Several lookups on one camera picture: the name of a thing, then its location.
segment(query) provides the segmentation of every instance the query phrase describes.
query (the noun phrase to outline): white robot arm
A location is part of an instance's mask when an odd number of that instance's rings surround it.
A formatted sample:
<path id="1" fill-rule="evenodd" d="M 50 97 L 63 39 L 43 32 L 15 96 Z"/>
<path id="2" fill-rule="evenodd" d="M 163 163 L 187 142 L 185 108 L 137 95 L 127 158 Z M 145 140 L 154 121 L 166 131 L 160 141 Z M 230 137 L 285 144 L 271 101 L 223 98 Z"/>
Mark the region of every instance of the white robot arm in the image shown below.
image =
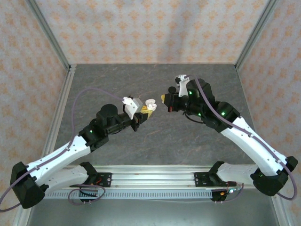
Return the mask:
<path id="1" fill-rule="evenodd" d="M 25 173 L 29 174 L 18 182 L 13 190 L 24 209 L 39 203 L 45 194 L 72 185 L 96 184 L 98 174 L 89 162 L 83 162 L 73 169 L 63 169 L 76 159 L 90 154 L 109 141 L 108 135 L 115 134 L 127 127 L 136 132 L 156 109 L 154 100 L 143 105 L 138 98 L 123 98 L 123 113 L 117 107 L 104 105 L 89 125 L 67 143 L 51 154 L 24 165 L 17 163 L 12 170 L 10 184 Z"/>
<path id="2" fill-rule="evenodd" d="M 255 165 L 230 165 L 218 161 L 208 173 L 195 174 L 196 185 L 208 186 L 209 183 L 212 186 L 225 186 L 225 182 L 235 181 L 254 185 L 266 195 L 275 195 L 287 182 L 288 173 L 294 170 L 298 161 L 267 144 L 229 103 L 216 101 L 210 85 L 204 80 L 190 81 L 189 76 L 180 75 L 175 81 L 179 91 L 176 87 L 170 87 L 169 93 L 161 96 L 168 111 L 183 111 L 186 117 L 200 117 L 206 126 L 233 141 L 255 162 Z"/>

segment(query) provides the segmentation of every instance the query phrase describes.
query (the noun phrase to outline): gray table surface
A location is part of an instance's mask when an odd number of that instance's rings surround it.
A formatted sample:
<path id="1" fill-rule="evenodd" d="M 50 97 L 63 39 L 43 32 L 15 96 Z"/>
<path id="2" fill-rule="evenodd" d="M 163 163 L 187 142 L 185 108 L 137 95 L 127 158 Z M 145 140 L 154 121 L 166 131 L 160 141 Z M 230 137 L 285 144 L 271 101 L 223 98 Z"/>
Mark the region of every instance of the gray table surface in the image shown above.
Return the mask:
<path id="1" fill-rule="evenodd" d="M 160 96 L 175 86 L 179 74 L 194 74 L 208 82 L 216 100 L 232 104 L 252 126 L 245 96 L 233 65 L 77 65 L 55 148 L 71 137 L 71 106 L 84 88 L 97 87 L 119 97 L 133 96 L 143 102 L 156 100 L 157 109 L 140 126 L 109 136 L 109 142 L 75 161 L 79 164 L 196 164 L 216 161 L 250 164 L 252 160 L 234 143 L 205 125 L 187 120 L 180 112 L 168 113 Z M 76 106 L 75 125 L 80 131 L 105 104 L 122 112 L 122 103 L 97 91 L 84 93 Z"/>

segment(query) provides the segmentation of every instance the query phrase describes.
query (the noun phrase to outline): purple cable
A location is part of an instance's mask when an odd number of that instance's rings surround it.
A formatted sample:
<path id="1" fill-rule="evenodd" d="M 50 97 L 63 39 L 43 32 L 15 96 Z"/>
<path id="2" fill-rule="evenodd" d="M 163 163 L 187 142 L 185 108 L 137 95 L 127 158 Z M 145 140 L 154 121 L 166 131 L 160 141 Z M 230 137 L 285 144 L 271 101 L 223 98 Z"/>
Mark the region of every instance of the purple cable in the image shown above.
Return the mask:
<path id="1" fill-rule="evenodd" d="M 273 156 L 274 159 L 276 159 L 276 161 L 279 161 L 279 162 L 280 162 L 280 165 L 286 170 L 287 174 L 288 174 L 289 177 L 291 178 L 291 181 L 292 181 L 292 184 L 293 184 L 293 196 L 292 196 L 292 197 L 286 197 L 286 196 L 284 196 L 284 195 L 282 195 L 282 194 L 280 194 L 280 193 L 277 193 L 277 194 L 278 194 L 280 197 L 282 197 L 282 198 L 284 198 L 284 199 L 286 199 L 286 200 L 294 200 L 294 199 L 297 197 L 297 193 L 298 193 L 298 191 L 297 191 L 297 184 L 296 184 L 295 179 L 293 178 L 293 175 L 292 175 L 291 171 L 288 169 L 288 167 L 287 167 L 287 166 L 286 166 L 286 165 L 278 158 L 278 156 L 275 155 L 274 152 L 273 152 L 272 150 L 270 150 L 270 148 L 269 148 L 264 142 L 262 142 L 258 137 L 256 137 L 256 136 L 251 136 L 252 133 L 250 133 L 249 131 L 247 131 L 247 130 L 245 130 L 245 129 L 243 129 L 243 128 L 241 128 L 241 127 L 239 127 L 239 126 L 237 126 L 237 125 L 235 125 L 235 124 L 233 124 L 233 123 L 231 123 L 231 122 L 229 122 L 228 120 L 224 119 L 223 117 L 221 117 L 221 116 L 214 110 L 214 108 L 211 106 L 211 104 L 209 103 L 209 101 L 208 101 L 208 99 L 207 99 L 207 97 L 206 97 L 204 91 L 202 90 L 202 87 L 201 87 L 201 85 L 200 85 L 200 83 L 199 83 L 197 77 L 194 76 L 194 75 L 190 75 L 190 76 L 188 76 L 188 77 L 193 77 L 193 78 L 195 79 L 196 84 L 197 84 L 197 87 L 198 87 L 198 89 L 199 89 L 199 91 L 200 91 L 200 93 L 201 93 L 201 95 L 202 95 L 204 101 L 206 102 L 206 104 L 208 105 L 208 107 L 210 108 L 210 110 L 212 111 L 212 113 L 213 113 L 217 118 L 219 118 L 220 120 L 222 120 L 224 123 L 226 123 L 226 124 L 228 124 L 228 125 L 230 125 L 230 126 L 236 128 L 236 129 L 242 131 L 243 133 L 245 133 L 245 134 L 247 134 L 248 136 L 250 136 L 250 137 L 252 137 L 253 139 L 255 139 L 258 143 L 260 143 L 260 144 L 261 144 L 261 145 L 262 145 L 262 146 L 263 146 L 263 147 L 264 147 L 264 148 L 265 148 L 265 149 Z"/>
<path id="2" fill-rule="evenodd" d="M 109 95 L 109 96 L 111 96 L 111 97 L 117 99 L 117 100 L 121 100 L 121 101 L 123 100 L 123 98 L 119 98 L 119 97 L 117 97 L 117 96 L 115 96 L 115 95 L 113 95 L 113 94 L 111 94 L 111 93 L 109 93 L 109 92 L 107 92 L 107 91 L 105 91 L 105 90 L 103 90 L 103 89 L 100 89 L 100 88 L 94 88 L 94 87 L 88 87 L 88 88 L 85 88 L 85 89 L 82 90 L 79 94 L 77 94 L 77 96 L 76 96 L 75 99 L 74 99 L 73 106 L 72 106 L 72 110 L 71 110 L 72 137 L 71 137 L 70 142 L 69 142 L 69 144 L 67 145 L 67 147 L 66 147 L 64 150 L 62 150 L 59 154 L 57 154 L 56 156 L 52 157 L 51 159 L 48 159 L 47 161 L 41 163 L 40 165 L 36 166 L 35 168 L 32 168 L 32 169 L 29 170 L 28 172 L 24 173 L 24 174 L 23 174 L 21 177 L 19 177 L 14 183 L 12 183 L 12 184 L 8 187 L 8 189 L 6 189 L 6 191 L 3 193 L 3 195 L 0 197 L 0 205 L 2 204 L 2 201 L 3 201 L 3 199 L 5 198 L 5 196 L 7 195 L 7 193 L 8 193 L 14 186 L 16 186 L 16 184 L 19 183 L 24 177 L 26 177 L 26 176 L 29 175 L 30 173 L 34 172 L 35 170 L 39 169 L 40 167 L 42 167 L 42 166 L 48 164 L 49 162 L 51 162 L 51 161 L 57 159 L 58 157 L 60 157 L 62 154 L 64 154 L 64 153 L 71 147 L 71 145 L 72 145 L 72 143 L 73 143 L 73 141 L 74 141 L 74 138 L 75 138 L 75 136 L 76 136 L 75 126 L 74 126 L 74 112 L 75 112 L 75 105 L 76 105 L 76 102 L 77 102 L 78 98 L 80 97 L 80 95 L 81 95 L 82 93 L 88 91 L 88 90 L 96 90 L 96 91 L 100 91 L 100 92 L 103 92 L 103 93 L 105 93 L 105 94 L 107 94 L 107 95 Z M 19 204 L 15 205 L 15 206 L 12 206 L 12 207 L 7 208 L 7 209 L 5 209 L 5 210 L 1 210 L 1 209 L 0 209 L 0 213 L 4 213 L 4 212 L 10 211 L 10 210 L 13 210 L 14 208 L 16 208 L 16 207 L 18 207 L 18 206 L 20 206 L 20 205 L 21 205 L 21 204 L 19 203 Z"/>
<path id="3" fill-rule="evenodd" d="M 99 186 L 99 185 L 77 185 L 77 186 L 79 186 L 79 187 L 99 187 L 99 188 L 103 189 L 102 195 L 92 201 L 89 201 L 90 204 L 100 200 L 105 194 L 105 188 L 102 186 Z M 72 191 L 70 191 L 70 193 L 68 194 L 68 202 L 74 206 L 81 206 L 81 205 L 85 205 L 86 202 L 76 203 L 72 199 L 70 199 L 71 193 L 75 192 L 75 191 L 94 192 L 95 190 L 76 188 L 76 189 L 73 189 Z"/>

